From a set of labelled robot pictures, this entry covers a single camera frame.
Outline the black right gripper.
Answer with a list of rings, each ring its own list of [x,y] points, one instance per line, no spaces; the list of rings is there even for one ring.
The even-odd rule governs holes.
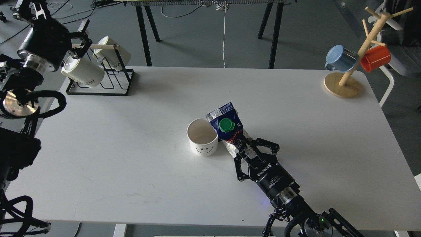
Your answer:
[[[237,152],[234,158],[236,178],[240,182],[250,179],[269,200],[292,200],[295,197],[295,180],[276,158],[280,145],[262,138],[247,138],[247,145],[257,157],[251,159],[244,152]],[[259,147],[270,149],[272,154],[261,152]]]

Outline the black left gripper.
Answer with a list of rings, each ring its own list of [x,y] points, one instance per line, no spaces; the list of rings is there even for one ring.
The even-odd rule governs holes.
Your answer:
[[[93,43],[87,34],[89,19],[84,19],[76,32],[69,33],[65,26],[51,17],[45,0],[18,0],[12,15],[31,27],[17,51],[24,60],[23,68],[55,72],[67,52],[74,59],[83,58]],[[73,39],[80,40],[80,45],[72,46]]]

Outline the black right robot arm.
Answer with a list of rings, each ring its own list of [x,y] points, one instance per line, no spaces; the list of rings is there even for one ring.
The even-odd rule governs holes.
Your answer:
[[[280,147],[261,138],[253,140],[243,135],[234,140],[238,149],[234,158],[236,175],[239,181],[250,179],[269,198],[274,212],[270,214],[265,225],[263,236],[272,234],[275,220],[286,221],[284,236],[290,237],[292,229],[300,226],[300,237],[317,234],[331,236],[336,229],[344,237],[361,237],[356,230],[335,209],[316,213],[299,194],[300,186],[284,169],[276,157]]]

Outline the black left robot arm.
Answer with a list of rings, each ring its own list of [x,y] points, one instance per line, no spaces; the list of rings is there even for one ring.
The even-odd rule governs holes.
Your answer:
[[[25,237],[48,233],[51,224],[33,217],[34,202],[29,196],[6,198],[6,183],[32,165],[41,141],[35,137],[39,119],[52,117],[66,107],[65,96],[52,90],[36,90],[47,71],[56,72],[64,58],[78,60],[87,53],[92,40],[86,33],[89,20],[76,32],[70,32],[51,16],[45,0],[19,0],[12,8],[14,18],[30,26],[17,51],[18,59],[1,55],[1,68],[6,69],[1,86],[1,117],[24,119],[20,132],[1,128],[1,225],[20,223],[14,232],[1,232],[2,237]]]

